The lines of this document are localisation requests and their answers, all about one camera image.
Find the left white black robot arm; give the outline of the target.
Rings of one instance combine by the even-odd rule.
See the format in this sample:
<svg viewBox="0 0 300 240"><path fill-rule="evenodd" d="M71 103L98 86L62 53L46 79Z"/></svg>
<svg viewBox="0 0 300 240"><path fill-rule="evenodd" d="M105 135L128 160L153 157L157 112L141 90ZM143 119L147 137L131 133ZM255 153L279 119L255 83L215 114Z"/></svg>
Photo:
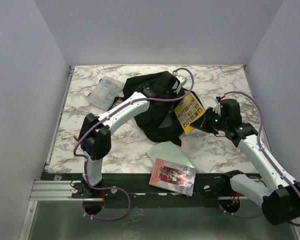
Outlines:
<svg viewBox="0 0 300 240"><path fill-rule="evenodd" d="M121 104L84 118L75 148L83 151L83 191L89 197L100 194L103 158L112 148L112 135L130 119L137 118L138 126L153 142L181 143L183 129L172 110L187 93L186 82L177 72L168 71L128 78Z"/></svg>

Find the black student backpack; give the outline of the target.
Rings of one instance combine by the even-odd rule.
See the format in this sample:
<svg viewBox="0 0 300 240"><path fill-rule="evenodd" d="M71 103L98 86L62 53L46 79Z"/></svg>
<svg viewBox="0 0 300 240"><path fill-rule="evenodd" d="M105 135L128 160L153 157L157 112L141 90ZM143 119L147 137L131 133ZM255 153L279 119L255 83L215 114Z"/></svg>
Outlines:
<svg viewBox="0 0 300 240"><path fill-rule="evenodd" d="M126 100L134 92L150 88L150 82L160 74L171 74L168 71L133 76L126 80L123 91L123 97L116 97L114 100ZM158 99L175 99L177 97L155 97ZM149 109L135 116L137 126L143 130L148 139L155 143L172 142L177 146L182 145L180 135L184 132L174 109L181 101L160 102L151 101Z"/></svg>

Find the yellow cover book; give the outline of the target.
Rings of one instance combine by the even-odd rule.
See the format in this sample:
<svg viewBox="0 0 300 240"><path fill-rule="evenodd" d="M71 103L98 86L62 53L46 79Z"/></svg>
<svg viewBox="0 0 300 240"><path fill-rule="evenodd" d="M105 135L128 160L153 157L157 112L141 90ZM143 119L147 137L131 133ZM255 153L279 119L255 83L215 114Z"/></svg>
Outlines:
<svg viewBox="0 0 300 240"><path fill-rule="evenodd" d="M186 135L194 129L191 123L198 120L205 111L205 108L193 93L183 98L174 109L174 113Z"/></svg>

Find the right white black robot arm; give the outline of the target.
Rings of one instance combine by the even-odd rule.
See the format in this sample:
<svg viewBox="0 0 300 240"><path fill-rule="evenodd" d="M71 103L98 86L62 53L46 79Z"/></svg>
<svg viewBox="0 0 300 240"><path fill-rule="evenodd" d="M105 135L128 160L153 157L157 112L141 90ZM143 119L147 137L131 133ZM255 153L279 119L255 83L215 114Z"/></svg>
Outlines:
<svg viewBox="0 0 300 240"><path fill-rule="evenodd" d="M241 171L233 170L220 183L224 195L243 194L261 208L274 226L300 218L300 182L264 147L257 130L242 121L240 105L235 99L222 99L215 108L209 107L191 127L214 135L224 132L247 156L265 183L261 185Z"/></svg>

